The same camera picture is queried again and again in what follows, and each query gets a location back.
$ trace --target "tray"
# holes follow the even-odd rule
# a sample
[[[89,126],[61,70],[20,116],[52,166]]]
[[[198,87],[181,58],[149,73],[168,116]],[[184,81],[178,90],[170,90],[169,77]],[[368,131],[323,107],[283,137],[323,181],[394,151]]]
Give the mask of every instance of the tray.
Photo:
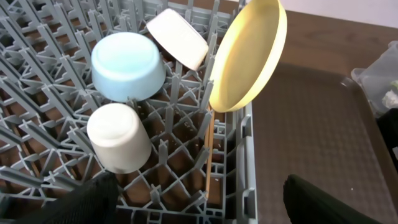
[[[398,223],[398,175],[354,81],[279,64],[253,114],[259,223],[290,223],[282,194],[289,174],[381,223]]]
[[[215,114],[210,194],[205,198],[211,119],[208,81],[232,14],[167,0],[0,1],[0,222],[40,209],[106,170],[86,135],[90,114],[109,103],[91,83],[90,52],[104,36],[150,35],[146,22],[170,7],[210,43],[197,72],[160,48],[167,71],[151,99],[127,104],[140,116],[152,154],[117,175],[118,223],[256,223],[251,105]],[[167,148],[160,158],[159,148]]]

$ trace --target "black object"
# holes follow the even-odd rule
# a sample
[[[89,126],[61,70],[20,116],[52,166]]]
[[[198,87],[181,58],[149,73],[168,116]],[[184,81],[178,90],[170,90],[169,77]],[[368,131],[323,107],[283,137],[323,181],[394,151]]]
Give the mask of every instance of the black object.
[[[297,175],[285,181],[284,203],[292,224],[380,224]]]
[[[393,148],[398,147],[398,109],[391,109],[377,119],[377,125],[379,126],[392,161],[398,171],[398,160],[392,150]]]
[[[118,196],[117,179],[106,172],[14,223],[115,223]]]

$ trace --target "cup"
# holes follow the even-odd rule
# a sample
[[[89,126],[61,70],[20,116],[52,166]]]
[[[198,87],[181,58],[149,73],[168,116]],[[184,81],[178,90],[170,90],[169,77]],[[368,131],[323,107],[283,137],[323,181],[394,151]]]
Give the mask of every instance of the cup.
[[[147,37],[119,32],[101,39],[91,54],[95,88],[106,98],[127,102],[150,98],[164,84],[166,72],[156,45]]]
[[[127,174],[148,160],[152,144],[137,113],[121,103],[98,108],[87,123],[87,134],[107,170]]]

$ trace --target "white cup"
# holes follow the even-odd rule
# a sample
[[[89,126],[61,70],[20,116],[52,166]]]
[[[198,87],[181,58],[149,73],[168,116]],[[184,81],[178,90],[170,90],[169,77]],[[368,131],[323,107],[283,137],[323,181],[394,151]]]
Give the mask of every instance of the white cup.
[[[90,116],[87,134],[107,170],[127,174],[141,168],[151,153],[151,143],[137,113],[121,103],[98,108]]]

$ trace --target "brown tray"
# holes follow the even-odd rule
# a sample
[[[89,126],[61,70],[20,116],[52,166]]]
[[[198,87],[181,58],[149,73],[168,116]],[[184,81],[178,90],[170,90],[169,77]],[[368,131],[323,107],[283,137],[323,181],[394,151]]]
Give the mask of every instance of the brown tray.
[[[259,223],[290,223],[283,202],[289,174],[375,220],[398,223],[398,174],[350,78],[280,64],[253,116]]]

